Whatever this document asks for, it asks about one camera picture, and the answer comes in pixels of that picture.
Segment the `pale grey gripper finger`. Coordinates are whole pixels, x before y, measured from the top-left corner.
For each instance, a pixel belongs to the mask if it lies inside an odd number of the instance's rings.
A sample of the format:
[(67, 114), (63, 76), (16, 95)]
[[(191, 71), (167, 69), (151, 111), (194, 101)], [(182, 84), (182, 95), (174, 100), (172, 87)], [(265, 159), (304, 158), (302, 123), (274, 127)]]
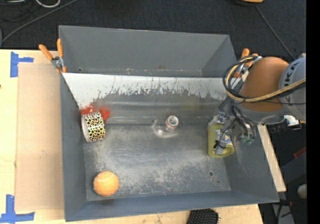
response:
[(220, 141), (216, 141), (215, 144), (214, 144), (214, 154), (215, 155), (223, 155), (223, 151), (225, 149), (225, 143), (222, 143)]

